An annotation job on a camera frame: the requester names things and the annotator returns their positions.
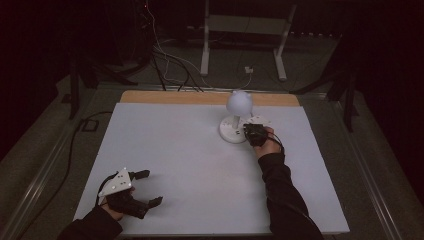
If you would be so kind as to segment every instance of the white tabletop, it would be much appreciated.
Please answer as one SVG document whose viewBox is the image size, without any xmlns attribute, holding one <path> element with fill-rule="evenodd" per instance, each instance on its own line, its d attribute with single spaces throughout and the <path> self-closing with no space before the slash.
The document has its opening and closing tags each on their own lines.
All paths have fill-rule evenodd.
<svg viewBox="0 0 424 240">
<path fill-rule="evenodd" d="M 286 164 L 311 218 L 324 234 L 349 228 L 302 107 L 256 106 L 286 149 Z M 126 167 L 150 170 L 133 180 L 135 199 L 163 196 L 143 220 L 125 216 L 125 236 L 269 234 L 264 183 L 247 142 L 218 133 L 224 105 L 118 103 L 75 218 L 93 207 L 103 180 Z"/>
</svg>

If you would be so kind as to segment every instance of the person's right hand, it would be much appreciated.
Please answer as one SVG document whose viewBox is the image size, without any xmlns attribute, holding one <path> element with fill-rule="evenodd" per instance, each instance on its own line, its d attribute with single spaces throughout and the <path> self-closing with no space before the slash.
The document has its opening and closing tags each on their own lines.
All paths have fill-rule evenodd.
<svg viewBox="0 0 424 240">
<path fill-rule="evenodd" d="M 265 130 L 268 132 L 268 137 L 270 138 L 274 138 L 274 129 L 270 128 L 270 127 L 265 127 Z M 266 140 L 266 142 L 264 143 L 264 145 L 262 145 L 261 147 L 259 146 L 255 146 L 253 147 L 253 149 L 255 149 L 255 153 L 256 153 L 256 157 L 259 159 L 262 156 L 269 154 L 269 153 L 280 153 L 281 152 L 281 147 L 278 143 L 268 139 Z"/>
</svg>

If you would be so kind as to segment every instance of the dark background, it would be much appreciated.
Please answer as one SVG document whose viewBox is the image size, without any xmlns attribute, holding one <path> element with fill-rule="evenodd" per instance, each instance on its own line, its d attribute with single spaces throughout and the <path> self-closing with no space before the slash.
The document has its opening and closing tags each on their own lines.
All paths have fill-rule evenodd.
<svg viewBox="0 0 424 240">
<path fill-rule="evenodd" d="M 203 1 L 151 0 L 157 23 L 167 34 L 189 38 L 186 26 L 203 24 Z M 211 11 L 274 16 L 263 1 L 211 1 Z M 424 101 L 422 1 L 297 1 L 291 31 L 341 37 L 326 73 L 343 64 L 357 67 L 361 91 L 386 135 L 417 196 L 424 202 Z M 99 61 L 119 63 L 125 26 L 134 2 L 117 0 L 0 2 L 1 151 L 0 159 L 56 97 L 55 83 L 69 74 L 69 51 L 82 47 Z"/>
</svg>

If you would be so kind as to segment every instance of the gray carpet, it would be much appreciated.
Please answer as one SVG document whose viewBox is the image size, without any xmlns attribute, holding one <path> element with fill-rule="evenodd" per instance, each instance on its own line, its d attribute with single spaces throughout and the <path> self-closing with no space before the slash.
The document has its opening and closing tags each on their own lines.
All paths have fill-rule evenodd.
<svg viewBox="0 0 424 240">
<path fill-rule="evenodd" d="M 196 41 L 184 45 L 172 41 L 168 43 L 168 45 L 162 45 L 164 51 L 183 57 L 196 66 L 200 65 L 201 44 Z M 246 89 L 273 92 L 295 89 L 320 76 L 336 43 L 331 39 L 290 38 L 283 54 L 289 77 L 285 83 L 276 80 L 276 70 L 269 47 L 265 46 L 263 50 L 230 50 L 216 46 L 211 50 L 210 74 L 204 78 L 204 81 L 214 88 L 239 88 L 246 84 L 246 76 L 243 76 L 245 74 L 241 68 L 238 74 L 241 77 L 238 78 L 238 71 L 235 69 L 237 66 L 252 65 L 254 74 Z M 158 62 L 160 68 L 164 70 L 165 62 L 162 60 L 158 60 Z M 167 74 L 169 78 L 177 81 L 185 79 L 185 73 L 181 69 L 170 66 Z M 211 90 L 196 74 L 194 68 L 191 68 L 190 71 L 199 86 L 205 90 Z M 160 89 L 156 71 L 151 66 L 146 67 L 130 79 L 140 83 L 139 86 L 131 87 L 131 89 Z M 50 156 L 52 152 L 57 153 L 55 156 L 57 164 L 52 168 L 52 174 L 37 203 L 28 210 L 31 213 L 22 224 L 23 226 L 26 226 L 35 213 L 45 205 L 65 175 L 70 138 L 66 138 L 63 148 L 56 148 L 56 146 L 58 140 L 61 139 L 61 134 L 72 132 L 75 127 L 75 122 L 67 119 L 70 106 L 60 103 L 63 95 L 69 92 L 68 84 L 68 78 L 58 84 L 60 96 L 51 103 L 0 163 L 0 190 L 2 192 L 0 227 L 4 227 L 13 212 L 17 210 L 17 204 L 22 199 L 27 186 L 43 162 L 52 158 Z M 178 86 L 178 84 L 167 84 L 169 88 L 172 88 L 172 85 Z M 112 111 L 126 89 L 130 88 L 118 85 L 103 76 L 102 83 L 97 90 L 82 89 L 82 108 L 79 117 L 87 117 L 100 111 Z M 326 236 L 325 238 L 339 240 L 424 239 L 423 208 L 408 185 L 361 94 L 356 93 L 355 95 L 355 107 L 359 115 L 353 118 L 354 133 L 350 134 L 346 132 L 340 122 L 339 104 L 328 102 L 323 98 L 323 94 L 320 94 L 325 93 L 327 89 L 328 85 L 304 96 L 299 96 L 351 229 L 350 233 Z M 106 131 L 110 114 L 101 114 L 95 118 L 100 121 L 99 129 L 96 132 L 78 132 L 76 134 L 71 171 L 67 181 L 22 239 L 55 239 L 61 229 L 72 221 Z M 365 169 L 371 173 L 371 180 L 364 174 L 364 163 Z M 375 183 L 377 190 L 370 187 L 370 181 Z M 380 198 L 376 198 L 376 192 L 380 194 Z M 390 235 L 390 231 L 393 229 L 387 229 L 387 219 L 384 219 L 385 216 L 382 217 L 381 210 L 378 209 L 381 206 L 387 207 L 390 213 L 389 217 L 394 223 L 396 231 L 392 235 Z M 236 239 L 266 238 L 243 237 Z"/>
</svg>

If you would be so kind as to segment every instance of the hand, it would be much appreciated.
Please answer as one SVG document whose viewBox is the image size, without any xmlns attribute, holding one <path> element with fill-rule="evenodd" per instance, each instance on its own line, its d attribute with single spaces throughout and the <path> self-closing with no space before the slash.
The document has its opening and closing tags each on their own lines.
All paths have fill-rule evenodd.
<svg viewBox="0 0 424 240">
<path fill-rule="evenodd" d="M 264 128 L 268 132 L 268 137 L 274 138 L 274 129 L 270 127 L 264 127 Z M 266 140 L 266 142 L 264 143 L 264 145 L 262 145 L 262 147 L 256 146 L 256 147 L 253 147 L 253 149 L 255 149 L 256 157 L 258 159 L 269 153 L 281 152 L 280 145 L 270 139 Z"/>
<path fill-rule="evenodd" d="M 131 193 L 133 193 L 134 192 L 134 190 L 135 190 L 135 188 L 134 187 L 132 187 L 131 188 Z M 100 207 L 101 208 L 103 208 L 107 213 L 109 213 L 109 215 L 113 218 L 113 219 L 115 219 L 116 221 L 119 221 L 119 220 L 121 220 L 123 217 L 124 217 L 124 213 L 120 213 L 120 212 L 117 212 L 117 211 L 115 211 L 115 210 L 112 210 L 110 207 L 109 207 L 109 205 L 107 204 L 107 200 L 106 200 L 106 198 L 103 198 L 103 201 L 102 201 L 102 203 L 100 204 Z"/>
</svg>

